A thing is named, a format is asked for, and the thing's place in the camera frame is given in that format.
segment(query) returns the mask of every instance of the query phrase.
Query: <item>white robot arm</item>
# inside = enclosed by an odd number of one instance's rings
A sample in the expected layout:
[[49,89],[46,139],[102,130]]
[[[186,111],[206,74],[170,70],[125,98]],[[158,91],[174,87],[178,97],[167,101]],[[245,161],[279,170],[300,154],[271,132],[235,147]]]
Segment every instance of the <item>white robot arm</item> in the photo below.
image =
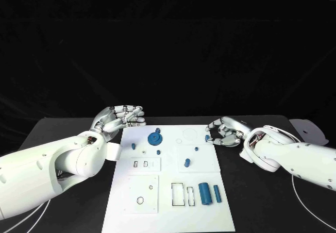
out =
[[305,181],[336,191],[336,150],[310,143],[295,143],[294,136],[281,133],[271,126],[250,129],[245,122],[222,117],[206,127],[206,131],[219,125],[222,139],[207,138],[207,142],[227,147],[243,140],[240,157],[263,170],[276,171],[279,166]]
[[15,216],[92,177],[103,161],[119,158],[109,143],[124,127],[145,125],[139,106],[106,107],[77,136],[46,143],[0,158],[0,220]]

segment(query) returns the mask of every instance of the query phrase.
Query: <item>blue object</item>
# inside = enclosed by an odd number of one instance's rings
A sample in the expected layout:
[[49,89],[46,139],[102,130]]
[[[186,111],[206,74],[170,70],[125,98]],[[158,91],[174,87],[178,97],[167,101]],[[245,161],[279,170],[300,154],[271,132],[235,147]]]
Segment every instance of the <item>blue object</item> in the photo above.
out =
[[188,165],[190,165],[190,159],[186,159],[184,167],[188,167]]
[[197,188],[199,188],[201,205],[212,204],[212,195],[210,195],[207,183],[199,183]]
[[216,195],[216,202],[220,203],[220,202],[222,202],[222,199],[220,199],[220,194],[219,194],[217,185],[213,185],[213,190],[214,190],[214,195]]
[[148,144],[157,146],[163,142],[163,136],[160,135],[160,129],[155,128],[155,132],[148,135]]

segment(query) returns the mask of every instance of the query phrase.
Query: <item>table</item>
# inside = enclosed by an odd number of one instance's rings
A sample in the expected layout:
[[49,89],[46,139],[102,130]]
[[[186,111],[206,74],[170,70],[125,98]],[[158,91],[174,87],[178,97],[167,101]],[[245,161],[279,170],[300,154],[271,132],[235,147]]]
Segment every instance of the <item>table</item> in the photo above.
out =
[[[148,125],[209,124],[219,116],[145,117]],[[284,116],[239,116],[252,127],[272,125],[297,137]],[[41,119],[20,150],[64,137],[77,135],[89,128],[92,118]],[[216,130],[212,136],[219,137]],[[112,142],[119,142],[121,132]],[[310,215],[301,206],[291,187],[291,176],[281,168],[271,173],[239,157],[242,145],[235,148],[216,146],[222,181],[230,214],[238,233],[334,232]],[[99,173],[76,184],[50,200],[46,213],[31,233],[99,233],[102,228],[115,162],[105,161]],[[312,213],[336,226],[336,192],[294,178],[300,198]],[[24,233],[39,218],[43,207],[11,231]],[[31,211],[0,221],[0,232],[7,230]]]

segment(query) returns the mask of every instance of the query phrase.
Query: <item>cable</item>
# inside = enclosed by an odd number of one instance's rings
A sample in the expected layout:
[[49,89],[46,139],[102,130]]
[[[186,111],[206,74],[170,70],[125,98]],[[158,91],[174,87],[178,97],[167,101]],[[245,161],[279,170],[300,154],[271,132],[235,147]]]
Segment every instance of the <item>cable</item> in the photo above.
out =
[[39,210],[39,208],[41,207],[43,204],[39,205],[39,207],[34,209],[34,211],[30,213],[30,215],[7,230],[4,231],[2,233],[7,233],[10,232],[28,218],[30,216],[34,214],[34,212]]
[[[295,192],[295,185],[294,185],[294,176],[291,175],[291,184],[292,184],[292,189],[294,189],[294,192]],[[295,192],[295,197],[297,197],[297,199],[298,199],[298,201],[300,201],[300,203],[301,203],[301,205],[302,205],[302,207],[305,208],[305,210],[311,213],[311,211],[307,209],[307,207],[305,207],[305,205],[304,205],[304,203],[301,202],[301,199],[300,199],[300,197],[298,197],[298,195],[297,195],[297,192]],[[336,228],[333,228],[325,222],[323,222],[333,230],[336,230]]]
[[40,218],[41,218],[41,216],[43,216],[43,213],[44,213],[44,211],[46,211],[46,209],[47,209],[49,203],[50,203],[50,200],[47,201],[47,205],[46,205],[46,207],[44,207],[44,210],[43,210],[43,212],[41,212],[41,214],[40,214],[40,217],[39,217],[37,221],[34,222],[31,228],[28,229],[28,231],[27,231],[26,233],[28,233],[28,232],[31,231],[34,225],[37,224],[37,222],[39,222],[39,220],[40,220]]
[[[291,139],[294,138],[294,139],[297,140],[297,142],[301,142],[301,141],[297,139],[297,137],[295,137],[292,134],[289,134],[287,131],[284,131],[284,130],[281,130],[281,129],[278,129],[278,128],[275,128],[275,129],[279,130],[282,133],[285,133],[285,134],[291,137]],[[294,189],[294,192],[295,192],[294,176],[292,176],[292,175],[291,175],[291,184],[292,184],[292,189]],[[301,203],[304,209],[310,212],[310,214],[318,219],[318,221],[320,221],[321,223],[324,223],[324,224],[336,231],[336,228],[331,227],[331,226],[312,214],[312,212],[308,210],[308,208],[305,207],[305,205],[304,205],[304,203],[302,203],[302,201],[301,201],[301,199],[300,199],[300,197],[298,197],[297,192],[295,192],[295,197],[297,197],[297,199],[298,199],[298,201],[300,201],[300,203]]]

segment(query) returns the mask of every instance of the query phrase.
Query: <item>rectangular hole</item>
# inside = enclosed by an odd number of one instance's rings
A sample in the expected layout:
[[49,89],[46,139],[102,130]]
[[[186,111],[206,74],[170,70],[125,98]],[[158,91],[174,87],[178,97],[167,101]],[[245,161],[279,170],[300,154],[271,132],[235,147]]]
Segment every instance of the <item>rectangular hole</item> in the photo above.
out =
[[187,204],[188,206],[194,206],[194,196],[193,196],[193,188],[187,187]]
[[171,205],[184,206],[183,183],[171,183]]

